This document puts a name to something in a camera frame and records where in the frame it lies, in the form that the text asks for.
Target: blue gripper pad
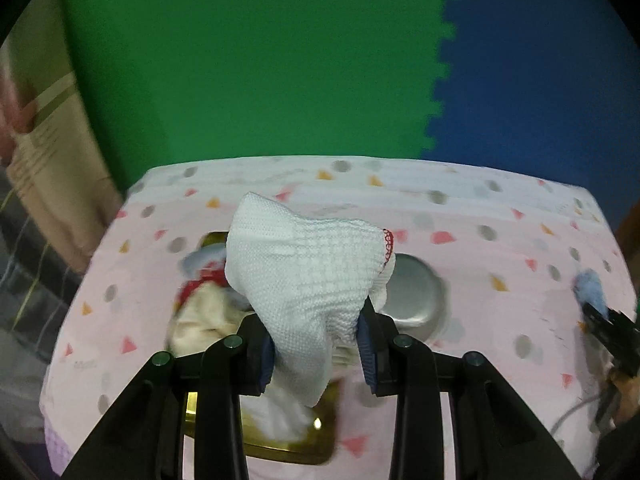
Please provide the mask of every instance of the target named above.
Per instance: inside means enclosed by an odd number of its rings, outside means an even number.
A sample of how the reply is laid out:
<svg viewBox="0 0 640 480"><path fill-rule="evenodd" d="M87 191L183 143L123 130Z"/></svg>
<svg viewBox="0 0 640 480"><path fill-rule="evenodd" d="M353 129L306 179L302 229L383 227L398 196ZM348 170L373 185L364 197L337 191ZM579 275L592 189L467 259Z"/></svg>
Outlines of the blue gripper pad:
<svg viewBox="0 0 640 480"><path fill-rule="evenodd" d="M267 334L262 340L262 355L260 359L260 380L258 384L260 386L261 393L264 393L264 389L267 387L267 384L271 382L273 366L275 364L275 354L276 351L273 339L271 339L271 336Z"/></svg>
<svg viewBox="0 0 640 480"><path fill-rule="evenodd" d="M356 326L356 341L358 343L360 361L362 362L362 372L364 373L364 380L371 388L371 393L375 394L378 389L378 376L376 374L376 354L373 350L373 344L369 336L369 326L367 325L367 322L362 314L358 316L358 324Z"/></svg>
<svg viewBox="0 0 640 480"><path fill-rule="evenodd" d="M574 294L580 306L589 303L604 319L609 319L609 309L604 299L602 283L595 270L584 270L575 277Z"/></svg>

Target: gold tray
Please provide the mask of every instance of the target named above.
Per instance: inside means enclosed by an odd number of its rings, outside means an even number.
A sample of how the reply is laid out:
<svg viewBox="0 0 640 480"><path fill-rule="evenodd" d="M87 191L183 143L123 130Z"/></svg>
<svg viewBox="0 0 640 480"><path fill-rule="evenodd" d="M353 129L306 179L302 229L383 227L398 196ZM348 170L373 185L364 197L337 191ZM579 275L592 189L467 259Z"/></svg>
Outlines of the gold tray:
<svg viewBox="0 0 640 480"><path fill-rule="evenodd" d="M312 408L316 417L309 425L305 439L297 442L278 442L266 439L255 426L251 416L242 413L245 455L294 464L318 465L327 462L335 447L335 415L339 392L339 381L329 383L318 404ZM196 392L189 393L184 433L191 437L194 437L195 434L197 401L198 394Z"/></svg>

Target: red stitched edge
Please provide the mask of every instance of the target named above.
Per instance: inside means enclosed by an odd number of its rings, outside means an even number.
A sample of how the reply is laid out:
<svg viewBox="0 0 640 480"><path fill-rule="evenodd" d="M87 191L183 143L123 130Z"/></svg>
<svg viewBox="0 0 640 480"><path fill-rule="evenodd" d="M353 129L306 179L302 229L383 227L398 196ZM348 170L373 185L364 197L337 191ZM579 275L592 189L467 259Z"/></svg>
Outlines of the red stitched edge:
<svg viewBox="0 0 640 480"><path fill-rule="evenodd" d="M391 258L391 254L394 252L394 234L388 229L382 229L385 233L385 266L389 262L389 258Z"/></svg>
<svg viewBox="0 0 640 480"><path fill-rule="evenodd" d="M221 267L212 266L211 264L209 264L203 269L200 269L200 278L198 280L189 280L188 282L184 283L175 300L177 303L177 310L179 310L184 305L185 301L189 299L189 296L193 294L200 285L206 282L213 282L217 286L220 286L222 288L229 286L229 283L226 280L225 276L224 263Z"/></svg>

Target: polka dot pattern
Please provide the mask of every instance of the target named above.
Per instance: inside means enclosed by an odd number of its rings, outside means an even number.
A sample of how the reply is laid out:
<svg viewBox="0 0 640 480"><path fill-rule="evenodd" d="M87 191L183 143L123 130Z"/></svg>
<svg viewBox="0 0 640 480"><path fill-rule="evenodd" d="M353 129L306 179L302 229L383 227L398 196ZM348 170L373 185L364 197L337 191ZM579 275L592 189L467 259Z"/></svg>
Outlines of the polka dot pattern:
<svg viewBox="0 0 640 480"><path fill-rule="evenodd" d="M187 246L187 239L184 237L174 238L169 242L167 250L170 253L179 253Z"/></svg>
<svg viewBox="0 0 640 480"><path fill-rule="evenodd" d="M493 242L498 237L498 233L495 232L495 229L493 229L492 227L489 227L488 225L479 225L478 234L482 238L490 242Z"/></svg>
<svg viewBox="0 0 640 480"><path fill-rule="evenodd" d="M442 339L451 343L459 343L460 341L462 341L462 338L465 336L465 334L465 326L458 318L453 318L451 319L451 321L449 321L447 329L442 335Z"/></svg>
<svg viewBox="0 0 640 480"><path fill-rule="evenodd" d="M101 395L98 398L98 411L101 415L104 415L107 412L107 410L109 409L109 405L109 397L107 397L106 395Z"/></svg>
<svg viewBox="0 0 640 480"><path fill-rule="evenodd" d="M549 265L548 270L549 270L549 275L554 281L559 282L562 279L560 271L556 266Z"/></svg>
<svg viewBox="0 0 640 480"><path fill-rule="evenodd" d="M528 335L520 334L513 342L513 349L520 359L526 359L533 350L531 338Z"/></svg>
<svg viewBox="0 0 640 480"><path fill-rule="evenodd" d="M140 216L142 216L142 218L149 218L154 213L155 210L156 210L156 206L148 205L142 210L142 212L140 213Z"/></svg>
<svg viewBox="0 0 640 480"><path fill-rule="evenodd" d="M104 291L104 301L106 301L107 303L109 303L110 301L113 301L117 293L118 293L118 287L116 285L109 285L107 289Z"/></svg>
<svg viewBox="0 0 640 480"><path fill-rule="evenodd" d="M502 192L502 188L500 187L500 184L498 184L495 180L487 180L486 181L486 186L491 190L491 191L495 191L497 193Z"/></svg>
<svg viewBox="0 0 640 480"><path fill-rule="evenodd" d="M431 200L434 204L444 205L447 203L448 199L449 199L449 195L441 191L429 192L429 200Z"/></svg>
<svg viewBox="0 0 640 480"><path fill-rule="evenodd" d="M334 163L331 165L331 167L334 169L334 171L337 171L338 173L347 173L347 171L351 170L351 163L346 161L346 160L335 160Z"/></svg>

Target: pink triangle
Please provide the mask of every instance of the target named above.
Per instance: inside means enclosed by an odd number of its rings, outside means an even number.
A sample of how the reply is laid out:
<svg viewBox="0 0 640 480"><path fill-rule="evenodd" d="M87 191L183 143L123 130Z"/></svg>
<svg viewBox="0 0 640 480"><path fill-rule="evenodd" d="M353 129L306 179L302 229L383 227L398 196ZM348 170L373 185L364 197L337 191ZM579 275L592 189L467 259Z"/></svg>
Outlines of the pink triangle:
<svg viewBox="0 0 640 480"><path fill-rule="evenodd" d="M276 195L276 198L278 199L278 202L287 202L289 200L289 195L292 193L292 191L287 190L287 189L283 189L281 192L279 192Z"/></svg>
<svg viewBox="0 0 640 480"><path fill-rule="evenodd" d="M436 231L431 234L431 243L440 245L440 244L448 244L450 242L455 242L456 239L454 236L448 231Z"/></svg>
<svg viewBox="0 0 640 480"><path fill-rule="evenodd" d="M365 444L369 437L367 435L355 436L342 441L342 445L347 448L351 454L360 458L364 452Z"/></svg>
<svg viewBox="0 0 640 480"><path fill-rule="evenodd" d="M566 390L571 383L574 382L574 376L570 374L562 374L562 387Z"/></svg>
<svg viewBox="0 0 640 480"><path fill-rule="evenodd" d="M529 267L529 269L533 270L533 272L536 272L536 269L538 268L538 261L535 258L527 258L526 260L524 260L524 262L527 264L527 267Z"/></svg>
<svg viewBox="0 0 640 480"><path fill-rule="evenodd" d="M133 343L133 341L129 339L129 337L125 336L125 338L122 341L121 353L126 354L128 352L133 352L134 350L137 350L137 349L138 347Z"/></svg>
<svg viewBox="0 0 640 480"><path fill-rule="evenodd" d="M400 229L394 232L394 240L397 240L399 244L404 244L406 242L406 230Z"/></svg>

